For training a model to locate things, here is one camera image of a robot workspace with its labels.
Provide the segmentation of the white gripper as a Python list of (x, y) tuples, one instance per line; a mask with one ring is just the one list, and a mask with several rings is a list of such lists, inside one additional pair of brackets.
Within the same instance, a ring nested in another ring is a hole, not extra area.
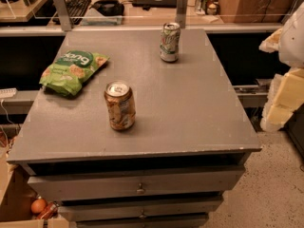
[[(258, 48), (268, 53), (278, 51), (279, 61), (289, 67), (304, 67), (304, 3)], [(261, 128), (267, 132), (279, 130), (303, 104), (304, 69), (291, 68), (284, 75), (276, 74), (262, 111)]]

